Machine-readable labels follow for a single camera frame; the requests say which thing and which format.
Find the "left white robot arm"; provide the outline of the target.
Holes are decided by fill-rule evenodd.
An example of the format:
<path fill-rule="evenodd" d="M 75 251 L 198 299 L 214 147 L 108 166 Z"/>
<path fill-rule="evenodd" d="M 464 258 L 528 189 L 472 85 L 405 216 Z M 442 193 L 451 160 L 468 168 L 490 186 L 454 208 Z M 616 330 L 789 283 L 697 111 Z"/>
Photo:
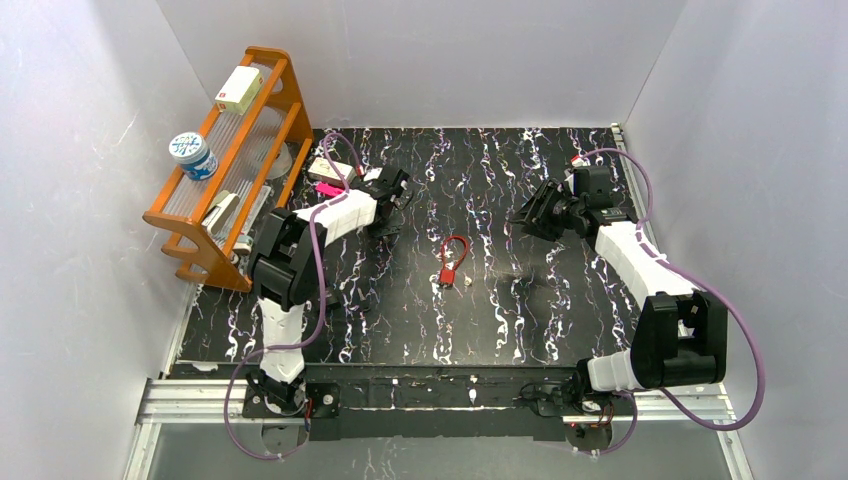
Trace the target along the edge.
<path fill-rule="evenodd" d="M 303 350 L 325 324 L 326 248 L 361 228 L 384 225 L 409 191 L 409 182 L 408 172 L 382 167 L 313 207 L 276 208 L 262 224 L 247 272 L 262 317 L 263 351 L 258 371 L 246 379 L 281 414 L 306 409 Z"/>

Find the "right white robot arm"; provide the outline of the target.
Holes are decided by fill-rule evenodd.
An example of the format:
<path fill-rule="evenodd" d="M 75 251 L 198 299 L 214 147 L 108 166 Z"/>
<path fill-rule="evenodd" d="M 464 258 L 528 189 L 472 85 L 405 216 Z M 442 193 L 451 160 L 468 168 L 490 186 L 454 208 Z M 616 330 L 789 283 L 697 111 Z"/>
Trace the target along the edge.
<path fill-rule="evenodd" d="M 509 220 L 547 241 L 575 232 L 613 268 L 640 309 L 630 347 L 579 361 L 566 398 L 578 403 L 613 392 L 721 382 L 727 307 L 662 265 L 633 211 L 613 201 L 612 188 L 609 168 L 576 167 L 569 181 L 545 181 Z"/>

